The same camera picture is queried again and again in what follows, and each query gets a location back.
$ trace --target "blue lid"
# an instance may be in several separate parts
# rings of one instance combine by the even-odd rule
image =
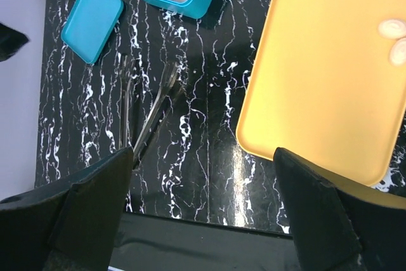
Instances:
[[[62,41],[86,63],[95,63],[123,8],[121,0],[76,0]]]

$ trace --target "black marble table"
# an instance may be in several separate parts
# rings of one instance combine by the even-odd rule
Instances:
[[[270,0],[213,0],[200,20],[123,0],[125,12],[94,65],[60,39],[74,1],[46,0],[36,187],[117,150],[123,54],[134,67],[138,131],[165,63],[175,61],[183,92],[133,175],[127,211],[289,233],[272,162],[235,139]],[[405,154],[406,121],[376,188],[406,197]]]

